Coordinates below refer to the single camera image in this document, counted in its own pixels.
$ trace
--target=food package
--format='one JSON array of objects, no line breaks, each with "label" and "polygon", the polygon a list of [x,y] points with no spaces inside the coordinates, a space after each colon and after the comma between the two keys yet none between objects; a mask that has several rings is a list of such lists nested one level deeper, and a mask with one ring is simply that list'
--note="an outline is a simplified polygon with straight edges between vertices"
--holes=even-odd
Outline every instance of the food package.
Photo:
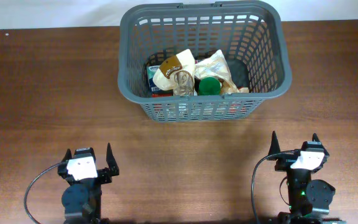
[{"label": "food package", "polygon": [[225,93],[240,93],[236,84],[231,79],[229,66],[224,59],[222,50],[218,50],[209,58],[198,62],[195,67],[194,76],[197,79],[202,80],[208,77],[215,77],[222,82],[221,95]]},{"label": "food package", "polygon": [[179,95],[179,91],[176,91],[178,89],[182,92],[181,95],[193,95],[194,70],[195,60],[187,49],[166,59],[155,72],[153,82],[161,90],[173,90],[174,95]]}]

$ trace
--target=basket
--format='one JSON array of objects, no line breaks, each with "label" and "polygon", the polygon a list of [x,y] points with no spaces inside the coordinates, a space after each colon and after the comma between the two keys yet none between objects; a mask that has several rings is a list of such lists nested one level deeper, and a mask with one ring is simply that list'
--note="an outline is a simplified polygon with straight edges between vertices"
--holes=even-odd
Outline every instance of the basket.
[{"label": "basket", "polygon": [[[280,16],[264,2],[140,5],[125,13],[120,33],[119,89],[155,121],[245,118],[291,85]],[[233,82],[250,93],[152,98],[146,67],[186,49],[195,59],[221,49]]]}]

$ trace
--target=wooden table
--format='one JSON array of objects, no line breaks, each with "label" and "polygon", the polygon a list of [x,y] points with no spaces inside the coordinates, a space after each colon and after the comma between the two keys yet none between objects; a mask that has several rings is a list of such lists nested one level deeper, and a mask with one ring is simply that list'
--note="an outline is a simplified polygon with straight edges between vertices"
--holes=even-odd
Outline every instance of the wooden table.
[{"label": "wooden table", "polygon": [[[66,148],[108,142],[121,174],[103,186],[102,216],[115,221],[202,222],[253,218],[250,179],[276,130],[282,149],[316,132],[331,153],[313,176],[337,192],[330,217],[358,223],[358,21],[284,22],[293,83],[239,121],[160,124],[117,87],[117,27],[0,30],[0,223],[31,223],[30,181]],[[283,173],[257,175],[260,216],[288,211]],[[29,195],[42,223],[63,223],[67,183],[54,170]]]}]

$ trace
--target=white backdrop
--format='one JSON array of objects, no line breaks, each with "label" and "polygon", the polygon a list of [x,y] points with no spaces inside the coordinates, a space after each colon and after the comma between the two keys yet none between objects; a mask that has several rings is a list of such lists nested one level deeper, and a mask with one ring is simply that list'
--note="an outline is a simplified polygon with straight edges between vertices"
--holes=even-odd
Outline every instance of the white backdrop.
[{"label": "white backdrop", "polygon": [[[264,0],[283,21],[358,19],[358,0]],[[0,0],[0,29],[118,26],[131,7],[145,3],[212,0]]]}]

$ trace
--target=green lid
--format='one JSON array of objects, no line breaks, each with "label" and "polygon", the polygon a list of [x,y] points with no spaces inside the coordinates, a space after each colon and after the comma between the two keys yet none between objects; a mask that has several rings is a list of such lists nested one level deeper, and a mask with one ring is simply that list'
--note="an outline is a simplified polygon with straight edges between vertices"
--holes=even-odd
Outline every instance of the green lid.
[{"label": "green lid", "polygon": [[198,94],[200,96],[218,95],[221,92],[221,84],[213,77],[204,78],[200,81]]}]

